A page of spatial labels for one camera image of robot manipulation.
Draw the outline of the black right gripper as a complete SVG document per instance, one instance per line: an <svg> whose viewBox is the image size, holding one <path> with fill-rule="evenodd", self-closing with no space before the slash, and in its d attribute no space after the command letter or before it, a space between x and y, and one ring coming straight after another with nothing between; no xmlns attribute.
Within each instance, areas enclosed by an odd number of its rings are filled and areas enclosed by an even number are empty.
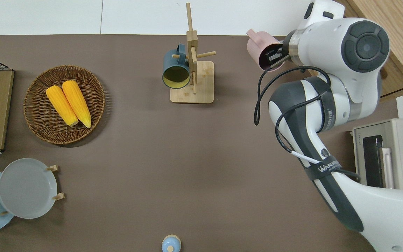
<svg viewBox="0 0 403 252"><path fill-rule="evenodd" d="M290 59L288 48L288 39L280 41L277 49L268 50L266 53L264 53L264 62L266 64L283 64L283 62Z"/></svg>

